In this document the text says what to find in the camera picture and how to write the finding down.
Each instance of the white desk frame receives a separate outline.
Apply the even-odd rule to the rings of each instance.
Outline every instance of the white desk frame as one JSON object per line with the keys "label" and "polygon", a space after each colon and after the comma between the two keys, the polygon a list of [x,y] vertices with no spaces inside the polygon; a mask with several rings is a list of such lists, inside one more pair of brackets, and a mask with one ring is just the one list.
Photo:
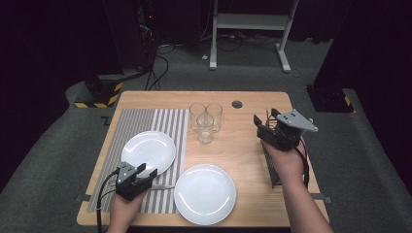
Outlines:
{"label": "white desk frame", "polygon": [[291,71],[288,59],[285,55],[285,44],[288,40],[291,31],[294,13],[296,12],[299,0],[293,0],[291,11],[286,16],[272,16],[272,15],[239,15],[239,14],[219,14],[218,0],[215,0],[215,9],[213,16],[213,36],[212,47],[210,52],[210,69],[216,70],[218,68],[218,51],[217,51],[217,31],[218,28],[232,28],[232,29],[258,29],[258,30],[276,30],[284,31],[282,41],[276,44],[276,51],[282,63],[282,68],[285,73]]}

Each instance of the plate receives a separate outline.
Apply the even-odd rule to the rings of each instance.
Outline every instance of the plate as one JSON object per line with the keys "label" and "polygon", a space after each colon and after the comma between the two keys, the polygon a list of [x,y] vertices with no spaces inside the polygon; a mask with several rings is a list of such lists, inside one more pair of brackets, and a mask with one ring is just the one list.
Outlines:
{"label": "plate", "polygon": [[211,225],[225,219],[233,210],[236,187],[223,169],[201,164],[180,176],[174,198],[185,219],[198,225]]}
{"label": "plate", "polygon": [[146,170],[138,178],[146,178],[157,168],[160,175],[175,160],[176,146],[173,140],[162,132],[146,131],[131,138],[121,152],[121,161],[134,167],[146,163]]}

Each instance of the placemat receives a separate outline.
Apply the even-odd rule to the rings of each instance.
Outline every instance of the placemat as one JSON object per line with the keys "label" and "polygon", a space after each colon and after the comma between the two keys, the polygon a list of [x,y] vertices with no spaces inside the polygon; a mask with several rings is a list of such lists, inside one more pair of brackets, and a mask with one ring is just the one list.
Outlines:
{"label": "placemat", "polygon": [[[185,169],[185,147],[188,130],[189,110],[177,109],[124,109],[109,146],[106,161],[103,164],[96,188],[89,200],[88,211],[96,211],[97,197],[104,180],[120,166],[121,151],[129,139],[145,131],[163,132],[174,141],[176,157],[172,165],[163,174],[154,179],[154,183],[175,184]],[[114,181],[113,176],[107,183]],[[106,184],[102,199],[102,212],[110,211],[110,200],[115,187]],[[178,213],[173,199],[174,189],[151,190],[142,203],[141,213],[176,214]]]}

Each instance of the gray carpet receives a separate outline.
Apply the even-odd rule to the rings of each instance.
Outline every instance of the gray carpet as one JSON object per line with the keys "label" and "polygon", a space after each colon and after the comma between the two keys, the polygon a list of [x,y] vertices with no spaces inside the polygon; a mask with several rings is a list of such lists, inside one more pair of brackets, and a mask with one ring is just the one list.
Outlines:
{"label": "gray carpet", "polygon": [[[235,44],[220,42],[230,50]],[[314,119],[318,133],[305,139],[330,223],[336,232],[412,232],[412,200],[371,128],[357,94],[345,93],[356,112],[317,113],[305,90],[312,84],[330,43],[288,42],[292,68],[283,73],[273,44],[243,45],[236,51],[218,51],[218,69],[209,71],[209,49],[165,47],[159,55],[169,62],[161,90],[285,91],[292,105]],[[159,77],[166,63],[157,58]],[[146,77],[125,81],[121,91],[143,90]],[[80,226],[77,213],[115,107],[74,107],[82,83],[67,90],[71,107],[39,139],[0,194],[0,232],[95,232]],[[184,232],[178,228],[138,228],[140,232]],[[221,229],[207,228],[205,232]],[[250,229],[276,232],[275,229]],[[241,232],[226,229],[226,232]]]}

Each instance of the table runner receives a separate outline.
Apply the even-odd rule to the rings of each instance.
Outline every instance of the table runner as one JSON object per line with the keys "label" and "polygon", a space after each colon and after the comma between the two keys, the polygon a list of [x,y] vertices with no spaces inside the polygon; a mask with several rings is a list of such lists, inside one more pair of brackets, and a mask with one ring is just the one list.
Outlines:
{"label": "table runner", "polygon": [[[96,188],[89,200],[88,211],[95,212],[97,196],[103,181],[120,166],[121,151],[129,139],[145,131],[163,132],[174,141],[176,157],[169,169],[154,179],[154,183],[175,184],[185,169],[185,147],[188,130],[188,110],[176,109],[124,109],[115,130],[112,143],[96,183]],[[106,185],[103,194],[114,190],[114,186]],[[141,213],[176,214],[178,213],[173,199],[174,189],[151,190],[142,203]],[[114,192],[102,199],[102,212],[109,212],[110,200]]]}

